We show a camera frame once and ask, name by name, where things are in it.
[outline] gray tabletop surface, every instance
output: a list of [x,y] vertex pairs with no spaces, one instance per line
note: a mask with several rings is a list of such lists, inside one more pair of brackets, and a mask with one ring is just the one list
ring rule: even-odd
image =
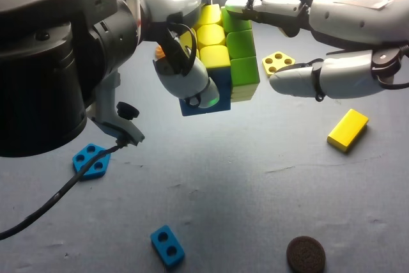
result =
[[[290,272],[286,248],[300,235],[322,243],[326,272],[408,272],[408,90],[322,103],[280,95],[262,58],[281,51],[303,62],[334,49],[308,32],[290,39],[253,28],[261,82],[251,101],[220,113],[183,117],[153,68],[156,44],[140,45],[120,69],[117,100],[140,110],[145,141],[112,154],[104,177],[78,183],[0,242],[0,272],[164,272],[150,242],[164,224],[186,253],[177,273]],[[326,138],[350,108],[369,127],[345,155]],[[88,143],[114,139],[89,121],[57,150],[1,158],[0,228],[48,200]]]

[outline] orange object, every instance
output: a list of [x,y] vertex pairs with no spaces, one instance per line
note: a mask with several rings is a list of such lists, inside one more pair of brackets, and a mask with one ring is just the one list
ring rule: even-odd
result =
[[161,46],[156,47],[155,57],[156,57],[157,60],[162,59],[162,58],[165,57],[165,53],[162,50]]

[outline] green light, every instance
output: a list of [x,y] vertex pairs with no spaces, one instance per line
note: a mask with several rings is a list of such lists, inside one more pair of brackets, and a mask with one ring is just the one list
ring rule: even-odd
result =
[[215,98],[215,99],[212,99],[212,100],[209,102],[209,107],[211,107],[211,106],[217,104],[218,102],[219,102],[219,98],[218,98],[218,97]]

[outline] blue block with holes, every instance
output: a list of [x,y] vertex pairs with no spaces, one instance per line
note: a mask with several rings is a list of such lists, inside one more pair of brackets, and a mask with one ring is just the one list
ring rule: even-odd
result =
[[160,258],[168,268],[174,267],[185,257],[178,239],[168,225],[162,226],[151,234],[151,241]]
[[[105,148],[99,147],[92,143],[85,146],[77,155],[72,158],[75,172],[78,173],[81,170],[81,167],[85,165],[85,163],[87,163],[92,157],[97,155],[102,150],[105,150]],[[108,168],[110,157],[111,154],[109,153],[104,158],[97,160],[81,177],[81,180],[89,180],[104,176]]]

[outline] green cube face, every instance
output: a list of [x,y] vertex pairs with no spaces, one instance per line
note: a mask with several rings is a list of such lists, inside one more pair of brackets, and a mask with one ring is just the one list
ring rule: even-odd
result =
[[241,59],[256,56],[253,33],[251,30],[231,32],[226,38],[230,59]]
[[249,57],[231,60],[231,83],[233,93],[241,91],[254,92],[260,83],[257,58]]
[[249,20],[241,20],[232,17],[225,7],[222,8],[222,18],[223,27],[226,33],[251,30],[251,22]]

